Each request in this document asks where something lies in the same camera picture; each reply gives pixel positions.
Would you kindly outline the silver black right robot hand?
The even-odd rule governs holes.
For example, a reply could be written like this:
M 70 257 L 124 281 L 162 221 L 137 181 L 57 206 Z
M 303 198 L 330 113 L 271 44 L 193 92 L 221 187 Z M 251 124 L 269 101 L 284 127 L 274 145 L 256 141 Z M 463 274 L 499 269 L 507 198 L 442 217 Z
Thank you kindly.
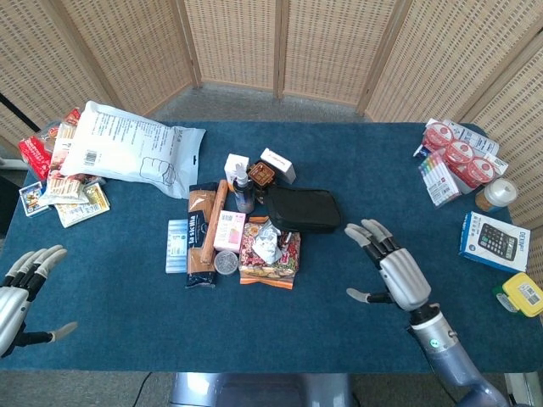
M 350 297 L 365 304 L 396 304 L 406 312 L 427 304 L 431 293 L 428 281 L 411 253 L 385 226 L 363 219 L 359 225 L 349 223 L 344 232 L 364 250 L 387 287 L 384 293 L 363 293 L 349 287 L 346 292 Z

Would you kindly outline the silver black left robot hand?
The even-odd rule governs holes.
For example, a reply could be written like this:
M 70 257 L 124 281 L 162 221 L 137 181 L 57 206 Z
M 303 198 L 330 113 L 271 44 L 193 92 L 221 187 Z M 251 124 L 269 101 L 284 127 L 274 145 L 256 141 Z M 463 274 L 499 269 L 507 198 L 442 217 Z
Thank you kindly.
M 57 330 L 27 332 L 25 318 L 50 271 L 67 254 L 60 244 L 30 251 L 19 257 L 4 276 L 1 284 L 1 357 L 12 354 L 17 347 L 54 343 L 71 334 L 78 323 L 72 321 Z

